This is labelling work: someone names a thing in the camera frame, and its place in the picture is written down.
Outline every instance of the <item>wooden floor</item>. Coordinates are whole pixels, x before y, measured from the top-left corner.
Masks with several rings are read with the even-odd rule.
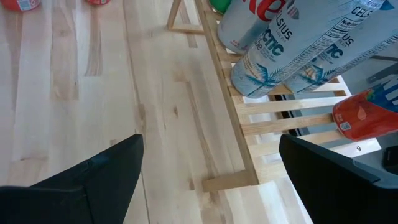
[[[30,185],[134,134],[125,223],[311,223],[288,178],[203,193],[243,169],[204,36],[167,31],[171,0],[0,8],[0,185]],[[176,22],[198,24],[187,0]]]

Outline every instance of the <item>can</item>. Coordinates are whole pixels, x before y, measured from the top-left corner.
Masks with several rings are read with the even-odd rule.
[[[41,0],[1,0],[2,5],[12,11],[29,11],[40,5]]]
[[[209,0],[209,3],[217,12],[224,14],[231,4],[231,0]]]
[[[96,5],[104,5],[109,3],[111,0],[87,0],[91,4],[96,4]]]
[[[398,130],[398,75],[333,107],[333,119],[348,139],[360,141]]]
[[[219,40],[243,54],[285,5],[286,0],[232,0],[217,28]]]
[[[398,0],[386,0],[369,19],[286,79],[285,86],[294,93],[311,92],[394,44],[398,38],[397,7]]]
[[[232,70],[244,96],[259,98],[377,11],[384,0],[290,1]]]

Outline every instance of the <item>green can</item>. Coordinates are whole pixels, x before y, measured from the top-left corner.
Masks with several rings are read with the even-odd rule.
[[[231,4],[231,0],[209,0],[211,6],[216,9],[217,12],[224,14]]]

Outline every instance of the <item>wooden rack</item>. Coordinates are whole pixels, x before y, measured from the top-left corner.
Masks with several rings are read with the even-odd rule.
[[[280,113],[283,111],[333,106],[346,97],[351,96],[344,80],[341,77],[337,77],[314,91],[318,93],[333,92],[334,97],[273,101],[273,95],[292,94],[285,86],[279,85],[269,93],[270,102],[245,103],[242,95],[231,83],[231,69],[233,63],[239,60],[240,55],[228,53],[226,47],[217,37],[217,21],[221,20],[222,15],[212,10],[207,0],[194,0],[202,26],[194,24],[174,24],[181,1],[182,0],[174,0],[167,21],[167,27],[170,31],[174,32],[204,34],[206,36],[208,48],[216,68],[218,80],[245,167],[244,170],[234,174],[222,175],[214,179],[204,180],[203,190],[209,192],[247,185],[257,185],[285,176],[286,171],[281,161],[260,166],[253,162],[253,159],[257,157],[278,153],[279,147],[279,140],[270,141],[267,142],[267,144],[259,144],[256,141],[255,135],[283,133],[290,129],[330,124],[333,123],[331,114],[301,116],[287,119],[277,116],[279,118],[277,120],[258,123],[252,123],[249,116],[254,114]],[[300,138],[315,144],[322,144],[344,137],[338,130],[334,130],[308,134],[300,136]],[[365,154],[378,149],[380,149],[380,145],[377,140],[370,139],[340,146],[335,150],[348,156],[357,156],[358,154]]]

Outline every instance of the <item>white can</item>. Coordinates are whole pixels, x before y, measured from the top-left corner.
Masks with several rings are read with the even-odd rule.
[[[378,10],[384,0],[295,0],[234,66],[232,82],[259,98]]]
[[[218,38],[233,52],[243,54],[268,27],[287,0],[232,0],[218,25]]]
[[[386,0],[380,10],[344,35],[294,75],[285,85],[294,93],[307,93],[395,43],[398,0]]]

